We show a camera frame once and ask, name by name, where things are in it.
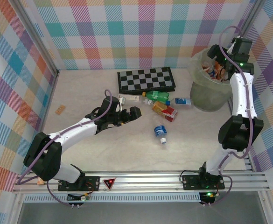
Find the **trash bin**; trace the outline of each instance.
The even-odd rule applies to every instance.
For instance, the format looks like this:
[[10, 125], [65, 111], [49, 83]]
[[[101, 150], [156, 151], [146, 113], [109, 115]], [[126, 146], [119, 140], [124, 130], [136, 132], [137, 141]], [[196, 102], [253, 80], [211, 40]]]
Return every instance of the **trash bin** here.
[[188, 65], [193, 84], [190, 97], [195, 107], [202, 111], [213, 112], [219, 110], [232, 96], [231, 85], [228, 81], [212, 79], [203, 70], [202, 63], [211, 60], [207, 56], [209, 49], [205, 49], [194, 55]]

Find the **water bottle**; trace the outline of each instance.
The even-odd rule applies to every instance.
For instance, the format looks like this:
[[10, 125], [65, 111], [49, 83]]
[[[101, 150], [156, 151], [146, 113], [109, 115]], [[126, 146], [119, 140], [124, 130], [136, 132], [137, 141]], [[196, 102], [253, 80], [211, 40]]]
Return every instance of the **water bottle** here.
[[150, 92], [143, 92], [143, 97], [147, 97], [150, 100], [153, 101], [161, 101], [165, 102], [168, 100], [169, 93], [167, 92], [159, 92], [159, 91], [150, 91]]
[[167, 135], [167, 130], [165, 126], [163, 125], [162, 118], [160, 116], [154, 116], [153, 118], [155, 128], [154, 128], [154, 133], [156, 138], [159, 139], [161, 144], [166, 143], [166, 138], [165, 136]]
[[154, 101], [137, 95], [119, 94], [118, 99], [122, 105], [140, 106], [141, 104], [153, 105]]
[[190, 98], [173, 98], [172, 100], [167, 100], [165, 102], [167, 106], [172, 106], [174, 108], [191, 108]]
[[213, 60], [208, 60], [208, 61], [205, 61], [203, 64], [202, 64], [202, 67], [203, 67], [203, 70], [206, 71], [210, 77], [214, 78], [215, 77], [215, 63]]

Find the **white vent grille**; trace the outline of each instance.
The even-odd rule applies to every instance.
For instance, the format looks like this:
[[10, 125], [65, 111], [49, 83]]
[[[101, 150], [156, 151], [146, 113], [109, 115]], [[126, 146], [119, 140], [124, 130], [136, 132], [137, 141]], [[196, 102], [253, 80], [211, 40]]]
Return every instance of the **white vent grille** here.
[[[63, 202], [67, 201], [67, 195], [56, 195]], [[90, 199], [91, 202], [200, 202], [199, 193], [150, 193], [150, 194], [114, 194], [114, 193], [94, 193]], [[28, 194], [24, 203], [54, 203], [57, 202], [50, 194]]]
[[[65, 202], [67, 200], [67, 194], [60, 194], [60, 195], [56, 195], [55, 196]], [[50, 194], [27, 194], [24, 198], [24, 203], [53, 203], [53, 202], [57, 202]]]

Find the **wooden block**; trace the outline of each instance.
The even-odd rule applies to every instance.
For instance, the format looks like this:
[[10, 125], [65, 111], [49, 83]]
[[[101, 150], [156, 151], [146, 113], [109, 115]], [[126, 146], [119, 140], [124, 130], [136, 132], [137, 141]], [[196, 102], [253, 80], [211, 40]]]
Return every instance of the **wooden block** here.
[[40, 177], [38, 177], [37, 185], [44, 185], [44, 184], [45, 184], [45, 181], [42, 180]]
[[65, 108], [66, 108], [66, 107], [65, 107], [64, 105], [60, 105], [60, 106], [58, 107], [58, 109], [56, 110], [56, 113], [57, 113], [58, 115], [60, 115], [60, 114], [64, 111]]

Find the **white floor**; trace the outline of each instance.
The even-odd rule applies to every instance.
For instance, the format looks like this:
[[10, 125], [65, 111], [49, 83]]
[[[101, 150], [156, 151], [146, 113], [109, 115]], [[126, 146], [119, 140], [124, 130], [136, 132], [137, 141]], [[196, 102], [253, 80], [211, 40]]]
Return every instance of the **white floor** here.
[[[101, 105], [105, 89], [117, 96], [118, 71], [61, 71], [44, 132], [54, 133], [80, 121]], [[172, 69], [172, 72], [176, 91], [170, 93], [170, 98], [189, 97], [192, 80], [188, 71]], [[61, 115], [55, 113], [59, 105], [66, 106]], [[198, 170], [219, 146], [219, 128], [230, 117], [227, 105], [217, 112], [179, 110], [173, 123], [165, 121], [168, 142], [163, 147], [154, 137], [155, 113], [146, 105], [141, 112], [136, 121], [77, 143], [63, 154], [62, 161], [85, 171]], [[234, 159], [226, 169], [245, 169], [245, 165], [243, 160]]]

